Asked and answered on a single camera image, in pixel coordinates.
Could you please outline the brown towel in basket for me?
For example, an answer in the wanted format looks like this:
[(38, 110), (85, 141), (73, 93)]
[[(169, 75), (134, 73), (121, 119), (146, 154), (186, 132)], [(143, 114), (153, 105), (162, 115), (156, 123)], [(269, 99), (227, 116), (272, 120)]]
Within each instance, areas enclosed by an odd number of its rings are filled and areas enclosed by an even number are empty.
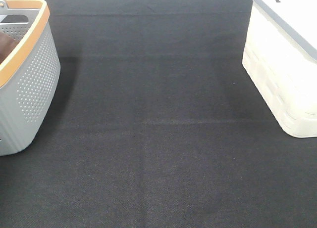
[(19, 41), (13, 39), (12, 37), (4, 33), (0, 34), (0, 63), (9, 56), (18, 43)]

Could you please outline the black fabric table mat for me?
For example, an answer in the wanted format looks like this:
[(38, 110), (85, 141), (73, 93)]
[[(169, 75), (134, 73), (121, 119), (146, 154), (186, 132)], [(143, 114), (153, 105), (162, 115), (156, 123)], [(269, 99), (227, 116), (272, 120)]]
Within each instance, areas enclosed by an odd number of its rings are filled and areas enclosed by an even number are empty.
[(252, 0), (45, 1), (61, 73), (1, 227), (316, 227), (317, 140), (241, 64)]

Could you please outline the grey perforated basket orange rim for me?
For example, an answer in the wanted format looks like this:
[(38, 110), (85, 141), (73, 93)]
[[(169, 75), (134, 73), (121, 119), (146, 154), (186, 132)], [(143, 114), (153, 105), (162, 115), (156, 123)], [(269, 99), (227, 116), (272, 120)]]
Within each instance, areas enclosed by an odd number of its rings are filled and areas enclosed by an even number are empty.
[(1, 0), (0, 13), (27, 18), (0, 24), (1, 33), (18, 41), (0, 64), (0, 154), (5, 156), (35, 138), (58, 84), (60, 62), (45, 0)]

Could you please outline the white plastic basket grey rim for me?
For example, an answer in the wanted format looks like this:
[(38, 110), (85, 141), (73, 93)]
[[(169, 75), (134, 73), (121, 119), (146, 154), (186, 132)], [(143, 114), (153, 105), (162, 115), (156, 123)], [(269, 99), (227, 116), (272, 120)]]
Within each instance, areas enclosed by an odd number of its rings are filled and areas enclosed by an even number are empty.
[(252, 0), (242, 65), (287, 134), (317, 135), (317, 0)]

